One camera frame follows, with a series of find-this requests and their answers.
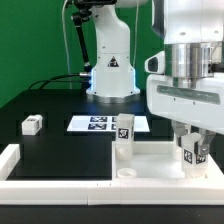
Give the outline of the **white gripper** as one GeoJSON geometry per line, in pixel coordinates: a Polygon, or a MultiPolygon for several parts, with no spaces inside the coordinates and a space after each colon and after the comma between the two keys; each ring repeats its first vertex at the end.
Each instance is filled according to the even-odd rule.
{"type": "Polygon", "coordinates": [[[216,133],[224,135],[224,72],[197,80],[195,89],[174,87],[173,78],[163,75],[164,51],[145,61],[145,71],[149,73],[146,82],[149,111],[174,120],[171,125],[178,147],[182,146],[182,137],[191,133],[190,125],[203,128],[199,130],[198,154],[208,155],[216,133]]]}

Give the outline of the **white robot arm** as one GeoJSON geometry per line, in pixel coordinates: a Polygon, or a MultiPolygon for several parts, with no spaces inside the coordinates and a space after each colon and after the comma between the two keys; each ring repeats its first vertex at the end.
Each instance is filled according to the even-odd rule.
{"type": "MultiPolygon", "coordinates": [[[[121,101],[137,94],[128,59],[128,31],[115,8],[92,9],[97,63],[89,97],[121,101]]],[[[151,0],[140,29],[145,52],[146,97],[151,113],[172,121],[178,142],[187,125],[198,128],[195,153],[209,153],[224,135],[224,0],[151,0]]]]}

